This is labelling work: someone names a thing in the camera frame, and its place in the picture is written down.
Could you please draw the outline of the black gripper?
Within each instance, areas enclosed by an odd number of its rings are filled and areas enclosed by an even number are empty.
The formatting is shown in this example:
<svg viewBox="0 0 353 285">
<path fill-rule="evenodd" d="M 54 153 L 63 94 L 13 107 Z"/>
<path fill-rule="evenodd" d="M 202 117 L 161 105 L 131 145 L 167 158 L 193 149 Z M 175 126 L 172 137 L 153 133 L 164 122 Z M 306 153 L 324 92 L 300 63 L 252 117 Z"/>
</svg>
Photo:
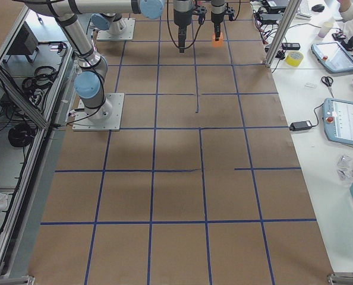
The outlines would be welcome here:
<svg viewBox="0 0 353 285">
<path fill-rule="evenodd" d="M 214 24 L 214 32 L 215 32 L 215 40 L 220 40 L 221 29 L 220 24 L 224 20 L 225 13 L 222 12 L 220 14 L 211 13 L 211 21 Z"/>
<path fill-rule="evenodd" d="M 178 28 L 178 50 L 179 53 L 185 52 L 185 41 L 187 35 L 187 26 L 192 22 L 192 11 L 180 12 L 174 11 L 174 23 Z"/>
</svg>

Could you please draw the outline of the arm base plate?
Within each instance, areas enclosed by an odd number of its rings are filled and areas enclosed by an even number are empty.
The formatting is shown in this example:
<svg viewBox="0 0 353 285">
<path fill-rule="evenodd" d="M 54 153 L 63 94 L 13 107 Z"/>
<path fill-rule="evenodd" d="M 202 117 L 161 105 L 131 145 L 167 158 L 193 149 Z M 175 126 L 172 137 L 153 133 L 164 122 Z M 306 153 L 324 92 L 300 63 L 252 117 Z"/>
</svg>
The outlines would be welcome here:
<svg viewBox="0 0 353 285">
<path fill-rule="evenodd" d="M 134 35 L 135 19 L 121 18 L 118 21 L 95 24 L 99 29 L 98 42 L 131 41 Z"/>
<path fill-rule="evenodd" d="M 124 106 L 124 93 L 107 93 L 105 104 L 94 113 L 86 109 L 77 112 L 74 131 L 119 131 L 121 127 L 122 110 Z"/>
</svg>

